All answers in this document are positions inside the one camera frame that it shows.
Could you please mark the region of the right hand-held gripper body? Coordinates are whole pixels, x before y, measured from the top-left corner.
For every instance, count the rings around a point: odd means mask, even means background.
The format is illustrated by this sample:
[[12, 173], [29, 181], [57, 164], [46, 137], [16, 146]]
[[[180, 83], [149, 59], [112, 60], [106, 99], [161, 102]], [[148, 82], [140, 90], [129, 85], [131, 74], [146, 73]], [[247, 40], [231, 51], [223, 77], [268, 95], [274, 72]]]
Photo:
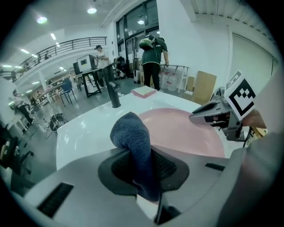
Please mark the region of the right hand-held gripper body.
[[237, 71], [225, 85], [224, 95], [220, 97], [222, 114], [230, 113], [229, 121], [218, 122], [216, 125], [222, 128], [226, 139], [244, 140], [242, 120], [254, 108], [253, 100], [256, 97], [252, 86], [244, 75]]

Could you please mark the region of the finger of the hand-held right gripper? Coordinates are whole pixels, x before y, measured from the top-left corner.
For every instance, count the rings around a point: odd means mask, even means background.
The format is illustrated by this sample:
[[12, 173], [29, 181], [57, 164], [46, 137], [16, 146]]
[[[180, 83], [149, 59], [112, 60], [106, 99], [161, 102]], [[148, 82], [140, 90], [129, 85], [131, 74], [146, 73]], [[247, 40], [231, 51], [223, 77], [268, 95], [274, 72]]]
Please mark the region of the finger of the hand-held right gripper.
[[194, 110], [193, 112], [204, 112], [204, 111], [210, 111], [215, 109], [217, 106], [216, 102], [209, 102], [205, 105], [200, 106], [199, 108], [197, 108], [196, 110]]
[[220, 114], [222, 114], [220, 108], [210, 110], [196, 109], [190, 115], [189, 120], [194, 124], [216, 124]]

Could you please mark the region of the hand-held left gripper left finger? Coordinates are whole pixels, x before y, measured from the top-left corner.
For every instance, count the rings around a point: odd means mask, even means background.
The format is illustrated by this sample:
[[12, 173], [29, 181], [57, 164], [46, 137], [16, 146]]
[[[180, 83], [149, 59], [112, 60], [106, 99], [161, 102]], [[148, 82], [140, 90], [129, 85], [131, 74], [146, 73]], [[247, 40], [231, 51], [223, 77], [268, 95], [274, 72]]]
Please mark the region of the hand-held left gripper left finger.
[[39, 227], [156, 227], [138, 206], [136, 187], [111, 170], [127, 155], [111, 149], [79, 158], [14, 199]]

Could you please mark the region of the big pink plate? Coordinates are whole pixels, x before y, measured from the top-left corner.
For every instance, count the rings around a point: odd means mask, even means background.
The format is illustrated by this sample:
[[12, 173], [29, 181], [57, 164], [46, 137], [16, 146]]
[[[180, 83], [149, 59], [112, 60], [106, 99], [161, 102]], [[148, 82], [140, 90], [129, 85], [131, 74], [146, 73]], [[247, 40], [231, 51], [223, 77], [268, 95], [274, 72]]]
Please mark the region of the big pink plate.
[[196, 125], [191, 113], [171, 108], [146, 111], [139, 115], [150, 134], [150, 143], [165, 148], [209, 157], [225, 157], [223, 143], [209, 125]]

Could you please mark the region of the dark blue cloth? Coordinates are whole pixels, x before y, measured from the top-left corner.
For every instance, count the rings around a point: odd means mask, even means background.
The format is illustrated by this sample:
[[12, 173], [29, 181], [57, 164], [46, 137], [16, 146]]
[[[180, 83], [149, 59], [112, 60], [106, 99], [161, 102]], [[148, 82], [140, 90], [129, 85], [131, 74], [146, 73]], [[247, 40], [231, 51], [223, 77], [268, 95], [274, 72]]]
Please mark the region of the dark blue cloth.
[[138, 115], [129, 112], [120, 117], [111, 130], [110, 140], [117, 148], [130, 150], [132, 181], [138, 186], [138, 194], [146, 200], [159, 201], [160, 188], [153, 171], [150, 135]]

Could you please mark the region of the pink folded cloth stack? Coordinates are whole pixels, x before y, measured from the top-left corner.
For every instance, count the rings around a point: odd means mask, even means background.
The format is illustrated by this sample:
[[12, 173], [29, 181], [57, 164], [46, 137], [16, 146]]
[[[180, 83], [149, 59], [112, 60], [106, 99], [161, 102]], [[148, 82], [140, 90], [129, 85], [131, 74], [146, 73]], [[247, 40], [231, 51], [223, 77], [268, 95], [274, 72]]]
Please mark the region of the pink folded cloth stack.
[[153, 89], [151, 87], [142, 86], [142, 87], [133, 89], [131, 93], [140, 98], [147, 98], [153, 95], [156, 91], [157, 91], [156, 89]]

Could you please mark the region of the person's right hand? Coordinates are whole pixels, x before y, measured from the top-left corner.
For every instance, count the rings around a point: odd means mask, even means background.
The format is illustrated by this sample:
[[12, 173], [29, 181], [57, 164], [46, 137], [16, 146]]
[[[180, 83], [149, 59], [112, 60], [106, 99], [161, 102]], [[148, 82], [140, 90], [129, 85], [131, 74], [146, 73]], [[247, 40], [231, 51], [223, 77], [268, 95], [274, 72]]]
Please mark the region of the person's right hand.
[[222, 113], [212, 117], [215, 122], [227, 122], [230, 118], [230, 113]]

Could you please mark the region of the white roller blind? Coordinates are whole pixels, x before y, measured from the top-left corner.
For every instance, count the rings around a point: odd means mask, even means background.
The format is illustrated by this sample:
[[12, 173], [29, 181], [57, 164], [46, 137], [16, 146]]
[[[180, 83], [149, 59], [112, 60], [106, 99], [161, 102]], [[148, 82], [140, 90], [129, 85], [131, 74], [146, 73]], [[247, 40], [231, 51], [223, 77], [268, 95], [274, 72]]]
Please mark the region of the white roller blind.
[[230, 77], [240, 71], [253, 86], [255, 93], [259, 93], [278, 69], [279, 62], [256, 44], [235, 34], [232, 38]]

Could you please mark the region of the white metal rack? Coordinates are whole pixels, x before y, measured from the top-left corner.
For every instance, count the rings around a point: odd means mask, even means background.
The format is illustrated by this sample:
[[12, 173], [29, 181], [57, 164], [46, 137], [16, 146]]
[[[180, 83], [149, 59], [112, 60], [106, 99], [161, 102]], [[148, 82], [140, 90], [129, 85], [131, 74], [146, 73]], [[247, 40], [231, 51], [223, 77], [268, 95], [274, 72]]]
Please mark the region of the white metal rack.
[[180, 66], [180, 65], [169, 65], [169, 66], [166, 66], [165, 64], [161, 65], [160, 73], [159, 73], [160, 88], [162, 86], [161, 82], [162, 82], [162, 76], [164, 74], [168, 74], [169, 76], [172, 76], [172, 75], [178, 76], [178, 85], [177, 85], [177, 89], [175, 91], [180, 93], [181, 91], [186, 90], [187, 79], [188, 79], [188, 76], [189, 76], [189, 67]]

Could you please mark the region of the white suitcase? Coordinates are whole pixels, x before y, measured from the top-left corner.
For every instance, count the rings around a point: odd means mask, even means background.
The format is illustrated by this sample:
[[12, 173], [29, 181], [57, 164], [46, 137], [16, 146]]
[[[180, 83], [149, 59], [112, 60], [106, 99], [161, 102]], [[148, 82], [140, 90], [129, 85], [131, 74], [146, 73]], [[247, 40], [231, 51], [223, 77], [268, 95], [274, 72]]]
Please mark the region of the white suitcase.
[[134, 83], [144, 84], [144, 73], [141, 70], [134, 70]]

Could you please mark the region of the round black floor bag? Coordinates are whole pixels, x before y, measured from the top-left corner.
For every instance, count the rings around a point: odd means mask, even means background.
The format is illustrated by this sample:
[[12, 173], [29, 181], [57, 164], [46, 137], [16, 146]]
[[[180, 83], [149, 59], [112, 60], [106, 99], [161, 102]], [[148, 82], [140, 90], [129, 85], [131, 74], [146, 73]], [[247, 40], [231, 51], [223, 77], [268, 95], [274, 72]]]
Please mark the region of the round black floor bag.
[[49, 121], [49, 128], [53, 132], [57, 132], [57, 130], [67, 123], [67, 119], [64, 117], [62, 113], [57, 113], [51, 116]]

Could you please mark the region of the black faucet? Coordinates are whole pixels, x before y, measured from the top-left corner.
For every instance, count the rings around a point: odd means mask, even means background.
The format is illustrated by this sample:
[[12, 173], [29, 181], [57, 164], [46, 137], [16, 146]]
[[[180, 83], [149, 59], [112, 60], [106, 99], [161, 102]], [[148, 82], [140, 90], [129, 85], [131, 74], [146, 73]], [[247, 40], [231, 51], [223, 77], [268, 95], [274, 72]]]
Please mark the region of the black faucet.
[[108, 94], [113, 108], [118, 108], [121, 105], [118, 97], [120, 85], [114, 81], [114, 73], [113, 73], [113, 66], [116, 64], [118, 64], [118, 62], [113, 62], [107, 67], [102, 69], [102, 73], [105, 78]]

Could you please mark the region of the blue chair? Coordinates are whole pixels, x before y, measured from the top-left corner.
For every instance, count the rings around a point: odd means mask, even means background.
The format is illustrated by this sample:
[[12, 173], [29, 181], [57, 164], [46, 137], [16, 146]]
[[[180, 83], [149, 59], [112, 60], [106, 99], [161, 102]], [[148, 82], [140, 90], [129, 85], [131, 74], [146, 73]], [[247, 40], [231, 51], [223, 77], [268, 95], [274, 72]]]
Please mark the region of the blue chair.
[[61, 101], [62, 101], [63, 105], [65, 105], [64, 101], [63, 101], [63, 96], [66, 98], [68, 103], [72, 104], [72, 100], [71, 100], [71, 97], [69, 95], [70, 92], [73, 94], [74, 99], [76, 99], [75, 95], [74, 95], [74, 92], [73, 92], [73, 87], [72, 87], [71, 80], [69, 78], [65, 78], [62, 81], [61, 91], [59, 92], [59, 95], [60, 95], [60, 98], [61, 98]]

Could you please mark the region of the black box-shaped machine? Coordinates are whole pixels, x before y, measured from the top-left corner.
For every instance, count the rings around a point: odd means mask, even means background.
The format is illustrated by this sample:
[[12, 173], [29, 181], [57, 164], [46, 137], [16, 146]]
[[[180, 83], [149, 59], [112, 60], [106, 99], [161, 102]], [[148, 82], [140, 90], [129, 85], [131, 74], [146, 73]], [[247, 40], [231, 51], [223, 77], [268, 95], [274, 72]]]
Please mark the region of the black box-shaped machine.
[[86, 55], [80, 57], [73, 63], [73, 68], [76, 75], [97, 69], [97, 63], [95, 57], [92, 55]]

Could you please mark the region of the black balcony railing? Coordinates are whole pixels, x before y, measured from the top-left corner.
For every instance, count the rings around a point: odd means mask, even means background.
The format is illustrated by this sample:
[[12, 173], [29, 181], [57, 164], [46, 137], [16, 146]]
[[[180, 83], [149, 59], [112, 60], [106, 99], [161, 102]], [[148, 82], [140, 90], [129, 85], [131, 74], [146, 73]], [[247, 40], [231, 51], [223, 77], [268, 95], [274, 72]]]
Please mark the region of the black balcony railing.
[[20, 65], [12, 67], [12, 71], [20, 71], [20, 70], [30, 70], [35, 65], [50, 59], [51, 57], [55, 57], [57, 55], [70, 52], [77, 49], [83, 49], [87, 47], [95, 47], [96, 45], [106, 45], [107, 37], [87, 37], [80, 39], [73, 39], [69, 41], [65, 41], [62, 43], [55, 44], [46, 49], [41, 50], [36, 54], [32, 54], [30, 57], [25, 59]]

